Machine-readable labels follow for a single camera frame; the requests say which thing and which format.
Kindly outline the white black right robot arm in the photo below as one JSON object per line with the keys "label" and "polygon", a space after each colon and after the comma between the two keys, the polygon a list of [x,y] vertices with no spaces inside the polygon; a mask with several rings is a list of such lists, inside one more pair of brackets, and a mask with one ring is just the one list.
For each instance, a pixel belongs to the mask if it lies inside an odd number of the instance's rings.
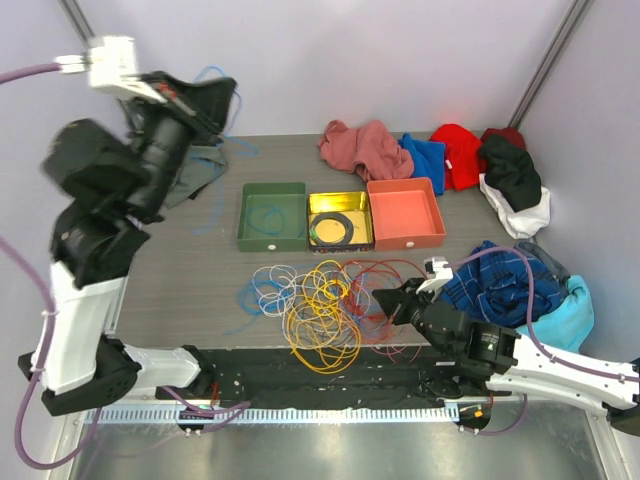
{"label": "white black right robot arm", "polygon": [[513,329],[476,321],[412,278],[372,292],[395,325],[410,325],[453,367],[465,395],[493,392],[538,396],[603,416],[611,428],[639,435],[639,362],[620,363],[563,351]]}

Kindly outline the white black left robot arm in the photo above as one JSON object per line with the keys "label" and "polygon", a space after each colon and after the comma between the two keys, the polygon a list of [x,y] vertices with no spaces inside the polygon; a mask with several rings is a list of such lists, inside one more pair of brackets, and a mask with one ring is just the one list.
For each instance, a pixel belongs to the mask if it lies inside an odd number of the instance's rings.
{"label": "white black left robot arm", "polygon": [[79,119],[55,137],[44,173],[71,198],[50,242],[53,326],[18,364],[39,378],[54,416],[105,407],[135,390],[168,387],[207,396],[215,371],[192,345],[137,348],[108,335],[132,261],[149,239],[193,147],[216,143],[236,90],[230,77],[187,83],[146,74],[153,99],[136,99],[141,129],[129,143],[97,121]]}

